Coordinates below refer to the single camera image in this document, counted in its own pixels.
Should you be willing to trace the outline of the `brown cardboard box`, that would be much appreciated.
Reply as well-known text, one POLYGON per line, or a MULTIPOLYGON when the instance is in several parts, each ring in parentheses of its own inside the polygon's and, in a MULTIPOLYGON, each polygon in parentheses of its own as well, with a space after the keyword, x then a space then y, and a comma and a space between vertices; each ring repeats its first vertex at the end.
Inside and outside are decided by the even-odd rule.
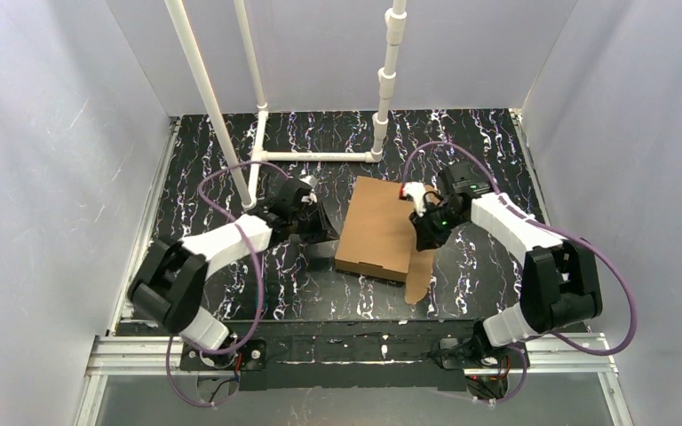
POLYGON ((435 251, 416 249, 414 204, 399 195, 397 182, 355 179, 334 261, 341 272, 401 283, 404 301, 417 304, 430 292, 435 251))

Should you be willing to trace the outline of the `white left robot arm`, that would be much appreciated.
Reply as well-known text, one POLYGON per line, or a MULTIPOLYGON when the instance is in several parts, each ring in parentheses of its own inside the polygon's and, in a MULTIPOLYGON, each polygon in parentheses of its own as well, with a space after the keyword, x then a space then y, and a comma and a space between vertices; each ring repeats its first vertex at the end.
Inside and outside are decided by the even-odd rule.
POLYGON ((291 238, 304 244, 338 240, 316 186, 313 176, 290 177, 275 194, 215 230, 178 240, 155 239, 129 286, 128 301, 135 311, 200 351, 237 351, 255 333, 259 320, 253 320, 241 341, 227 346, 229 328, 201 305, 206 281, 224 267, 245 257, 257 260, 260 253, 291 238))

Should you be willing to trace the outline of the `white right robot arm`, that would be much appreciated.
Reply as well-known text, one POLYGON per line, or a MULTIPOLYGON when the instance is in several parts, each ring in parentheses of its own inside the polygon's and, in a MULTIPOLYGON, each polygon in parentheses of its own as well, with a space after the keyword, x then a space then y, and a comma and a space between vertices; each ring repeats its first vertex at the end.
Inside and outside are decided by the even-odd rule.
POLYGON ((460 225, 472 224, 498 240, 519 261, 519 301, 480 320, 472 336, 456 345, 486 354, 599 316, 603 310, 595 256, 579 243, 546 231, 489 183, 471 179, 465 164, 442 170, 435 189, 408 182, 400 198, 412 201, 409 216, 416 249, 444 245, 460 225))

